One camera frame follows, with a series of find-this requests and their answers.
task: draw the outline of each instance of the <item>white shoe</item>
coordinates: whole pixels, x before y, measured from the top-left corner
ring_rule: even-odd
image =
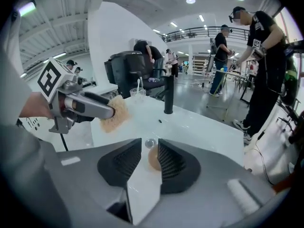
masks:
[[[209,92],[209,95],[216,97],[216,98],[219,97],[219,94],[211,94],[210,92]]]
[[[250,144],[251,142],[251,137],[247,132],[244,132],[244,144]]]
[[[238,121],[236,119],[233,120],[233,124],[235,125],[235,127],[243,132],[247,131],[249,129],[249,127],[244,127],[243,125],[243,121]]]
[[[289,170],[289,173],[293,173],[294,170],[295,170],[295,165],[292,164],[291,162],[288,163],[288,170]]]

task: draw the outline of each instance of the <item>man in black shirt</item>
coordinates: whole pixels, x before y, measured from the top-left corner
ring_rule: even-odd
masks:
[[[249,112],[245,120],[233,121],[238,129],[244,131],[244,143],[249,144],[266,122],[281,92],[286,67],[285,42],[282,30],[266,13],[250,14],[242,7],[235,7],[232,14],[231,21],[250,25],[247,49],[237,64],[240,66],[252,52],[259,63]]]
[[[154,46],[150,46],[150,49],[152,53],[152,58],[154,59],[154,68],[156,69],[163,68],[163,57],[159,52],[159,50]],[[155,70],[154,78],[159,78],[161,73],[162,73],[161,71]]]
[[[150,61],[152,62],[151,49],[145,40],[138,40],[134,45],[133,50],[140,51],[144,55],[149,55]]]
[[[227,48],[226,38],[229,35],[230,29],[227,25],[222,25],[220,33],[215,37],[215,45],[218,48],[214,57],[215,67],[220,70],[223,66],[227,65],[228,55],[232,52]],[[218,97],[222,94],[222,85],[219,86],[223,78],[223,74],[216,72],[209,94]]]

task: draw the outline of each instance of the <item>chair armrest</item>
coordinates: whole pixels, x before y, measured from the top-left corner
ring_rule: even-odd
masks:
[[[130,73],[130,74],[136,74],[138,77],[141,77],[141,76],[142,76],[141,71],[130,71],[129,73]]]
[[[167,70],[166,69],[164,69],[164,68],[154,68],[153,69],[153,71],[154,70],[158,70],[158,71],[164,71],[165,72],[165,74],[167,73]]]

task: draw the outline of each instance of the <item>black t-shirt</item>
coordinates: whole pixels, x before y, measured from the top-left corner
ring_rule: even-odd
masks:
[[[257,44],[262,44],[264,40],[270,35],[270,27],[274,25],[274,20],[263,11],[258,11],[252,18],[248,35],[248,46],[254,46],[254,39],[260,41]],[[274,90],[280,90],[280,86],[283,82],[285,75],[285,54],[284,54],[284,39],[281,42],[267,50],[265,58],[258,61],[258,73],[256,81],[260,81],[262,84],[266,83],[266,67],[265,59],[268,71],[268,87]]]
[[[215,37],[216,47],[219,47],[220,44],[224,44],[227,47],[226,38],[224,37],[222,32],[218,33],[218,35]],[[228,53],[224,51],[222,48],[219,48],[214,57],[214,60],[223,62],[226,61],[227,58],[228,58]]]
[[[140,51],[143,54],[148,54],[146,46],[148,43],[145,40],[139,40],[135,45],[133,50],[134,51]]]
[[[162,58],[160,51],[156,47],[150,46],[150,49],[151,49],[151,53],[152,53],[152,58],[154,60]]]

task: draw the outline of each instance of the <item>beige sponge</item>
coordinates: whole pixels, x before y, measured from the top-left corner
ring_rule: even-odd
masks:
[[[115,115],[109,119],[100,120],[101,128],[106,133],[114,131],[130,117],[127,105],[121,95],[115,96],[112,100],[110,100],[108,106],[115,109]]]

